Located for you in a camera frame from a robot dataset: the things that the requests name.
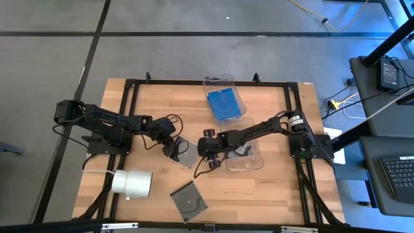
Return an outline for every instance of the desk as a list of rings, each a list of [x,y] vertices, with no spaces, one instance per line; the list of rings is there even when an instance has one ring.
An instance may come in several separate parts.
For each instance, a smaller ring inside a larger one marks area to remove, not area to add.
[[[125,79],[108,79],[101,107],[118,112]],[[246,117],[256,123],[267,120],[286,110],[283,88],[237,88],[247,107]],[[302,109],[315,133],[322,133],[318,103],[311,83],[299,83]],[[204,90],[200,85],[141,84],[136,102],[136,115],[164,117],[170,113],[184,121],[182,136],[196,142],[204,129],[219,128],[213,120]],[[259,139],[265,165],[252,172],[229,172],[226,166],[202,175],[195,185],[205,199],[208,209],[192,223],[246,223],[302,225],[300,193],[294,160],[290,158],[287,137],[267,135]],[[87,170],[105,170],[108,156],[98,155],[86,165]],[[314,159],[314,173],[318,193],[335,216],[344,221],[340,198],[331,166]],[[123,221],[152,221],[181,223],[179,212],[169,194],[193,177],[193,170],[183,168],[162,154],[161,146],[144,150],[140,137],[134,137],[131,154],[127,156],[125,170],[138,169],[153,172],[151,193],[148,199],[125,200],[120,196],[116,219]],[[207,170],[203,163],[200,171]],[[73,217],[80,216],[102,189],[104,174],[85,173],[76,199]],[[308,194],[311,220],[315,221],[311,197]],[[106,204],[104,216],[108,216]]]
[[[364,67],[358,58],[351,58],[349,63],[361,99],[383,93],[376,88],[377,68]],[[400,60],[400,63],[409,75],[414,75],[414,60]],[[412,84],[414,80],[407,78],[407,82]],[[402,71],[400,71],[400,84],[401,86],[406,85]],[[362,102],[365,115],[369,117],[396,98],[396,96],[383,94]],[[391,104],[373,118],[339,136],[338,141],[332,145],[334,151],[357,141],[361,136],[414,138],[414,124],[410,124],[413,120],[412,116],[414,116],[414,107]]]
[[[381,213],[413,217],[413,204],[401,203],[394,199],[380,159],[395,155],[413,156],[414,139],[362,137],[360,142]]]

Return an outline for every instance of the power adapter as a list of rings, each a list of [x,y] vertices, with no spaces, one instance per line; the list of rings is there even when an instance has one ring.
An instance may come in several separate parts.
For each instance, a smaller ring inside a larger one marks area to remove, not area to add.
[[[392,91],[400,88],[399,70],[388,59],[380,59],[377,67],[376,88],[378,90]]]

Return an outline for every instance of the blue object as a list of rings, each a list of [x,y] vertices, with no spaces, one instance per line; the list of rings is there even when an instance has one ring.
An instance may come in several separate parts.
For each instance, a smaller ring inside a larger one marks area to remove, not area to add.
[[[217,120],[225,120],[241,115],[239,104],[232,88],[210,92],[208,93],[207,100]]]

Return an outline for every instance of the clear plastic box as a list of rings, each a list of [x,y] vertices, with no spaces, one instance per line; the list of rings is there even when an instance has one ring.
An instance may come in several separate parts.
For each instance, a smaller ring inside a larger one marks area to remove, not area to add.
[[[231,119],[221,122],[220,130],[228,131],[231,129],[242,130],[254,125],[254,120],[250,117]],[[261,157],[259,143],[257,139],[246,142],[245,145],[236,150],[225,153],[226,165],[231,172],[243,172],[248,170],[258,170],[265,165]]]
[[[246,106],[241,101],[231,74],[207,77],[202,81],[202,86],[218,123],[246,113]]]

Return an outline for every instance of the white cable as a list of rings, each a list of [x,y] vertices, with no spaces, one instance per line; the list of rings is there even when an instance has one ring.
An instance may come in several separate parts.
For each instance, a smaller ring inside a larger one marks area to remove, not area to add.
[[[108,171],[108,170],[83,170],[82,172],[108,172],[115,175],[115,172]]]
[[[369,119],[373,118],[375,115],[379,114],[382,110],[386,109],[388,106],[390,106],[391,104],[394,104],[397,100],[399,100],[399,99],[401,99],[401,98],[405,97],[406,95],[408,95],[408,94],[412,93],[413,91],[414,91],[414,88],[412,88],[412,89],[410,89],[409,91],[407,91],[406,93],[404,93],[404,94],[400,95],[398,98],[396,98],[396,99],[392,100],[390,103],[386,104],[384,107],[381,107],[381,108],[380,108],[378,111],[376,111],[374,114],[372,114],[371,116],[367,117],[367,118],[366,118],[363,122],[359,123],[359,125],[360,125],[360,124],[363,124],[363,123],[364,123],[364,122],[366,122],[367,120],[369,120]]]
[[[350,101],[345,101],[344,103],[342,103],[342,111],[343,114],[349,118],[353,118],[353,119],[365,119],[365,117],[359,117],[359,116],[349,116],[346,112],[345,112],[345,103],[349,103],[349,104],[353,104],[354,102],[350,102]]]

